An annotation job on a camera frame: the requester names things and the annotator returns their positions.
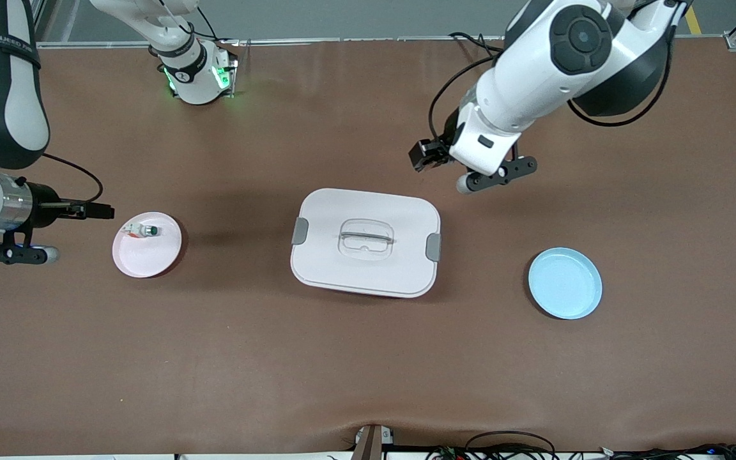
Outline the pale pink round plate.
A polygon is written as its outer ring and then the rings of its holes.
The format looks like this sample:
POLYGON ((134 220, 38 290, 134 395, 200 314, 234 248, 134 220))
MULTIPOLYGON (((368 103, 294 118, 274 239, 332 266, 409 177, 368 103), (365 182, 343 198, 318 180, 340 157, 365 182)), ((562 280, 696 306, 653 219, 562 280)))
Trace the pale pink round plate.
POLYGON ((161 212, 146 212, 125 222, 143 222, 160 227, 160 236, 135 239, 116 233, 112 245, 115 266, 129 277, 152 279, 172 268, 184 248, 180 224, 161 212))

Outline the white lidded storage box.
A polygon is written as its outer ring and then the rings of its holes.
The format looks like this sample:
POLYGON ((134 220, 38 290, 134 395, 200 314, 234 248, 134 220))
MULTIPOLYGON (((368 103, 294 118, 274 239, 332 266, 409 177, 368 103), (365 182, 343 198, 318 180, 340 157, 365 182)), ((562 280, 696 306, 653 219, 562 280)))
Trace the white lidded storage box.
POLYGON ((441 240, 429 201, 327 187, 301 204, 290 268, 308 286, 413 299, 437 279, 441 240))

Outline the light blue round plate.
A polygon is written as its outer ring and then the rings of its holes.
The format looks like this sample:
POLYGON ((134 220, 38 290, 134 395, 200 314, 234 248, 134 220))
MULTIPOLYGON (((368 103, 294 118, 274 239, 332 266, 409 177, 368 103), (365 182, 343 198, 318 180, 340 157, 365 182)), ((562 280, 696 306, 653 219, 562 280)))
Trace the light blue round plate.
POLYGON ((604 293, 596 265, 566 247, 550 248, 535 256, 528 269, 528 288, 546 314, 563 320, 592 314, 604 293))

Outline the brown table mat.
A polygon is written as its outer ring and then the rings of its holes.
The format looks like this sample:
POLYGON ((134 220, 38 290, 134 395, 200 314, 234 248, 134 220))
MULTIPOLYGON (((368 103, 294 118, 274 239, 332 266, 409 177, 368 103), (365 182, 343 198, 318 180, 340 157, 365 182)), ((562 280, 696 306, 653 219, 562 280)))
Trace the brown table mat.
POLYGON ((191 107, 145 49, 43 49, 49 151, 91 170, 114 220, 38 231, 44 266, 0 264, 0 456, 310 452, 366 424, 398 443, 525 431, 560 450, 736 443, 736 53, 675 44, 663 98, 596 128, 567 109, 520 140, 535 174, 473 195, 417 174, 427 105, 480 56, 458 43, 251 47, 238 94, 191 107), (432 202, 433 288, 305 286, 299 206, 342 187, 432 202), (135 279, 112 244, 178 221, 172 268, 135 279), (542 251, 584 254, 592 314, 546 314, 542 251))

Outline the white green push-button switch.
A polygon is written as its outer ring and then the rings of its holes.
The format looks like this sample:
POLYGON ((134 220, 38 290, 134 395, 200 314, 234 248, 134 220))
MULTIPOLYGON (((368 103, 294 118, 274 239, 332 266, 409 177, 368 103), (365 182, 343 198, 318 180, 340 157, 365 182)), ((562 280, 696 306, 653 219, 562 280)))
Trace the white green push-button switch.
POLYGON ((127 222, 121 227, 120 233, 135 239, 154 238, 160 236, 160 227, 143 222, 127 222))

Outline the brown wedge bracket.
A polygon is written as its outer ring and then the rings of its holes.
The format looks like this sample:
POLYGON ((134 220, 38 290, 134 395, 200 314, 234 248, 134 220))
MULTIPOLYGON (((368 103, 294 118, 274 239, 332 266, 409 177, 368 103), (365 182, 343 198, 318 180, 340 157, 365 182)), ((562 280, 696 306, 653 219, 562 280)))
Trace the brown wedge bracket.
POLYGON ((385 447, 394 445, 394 431, 385 425, 365 425, 355 440, 350 460, 388 460, 385 447))

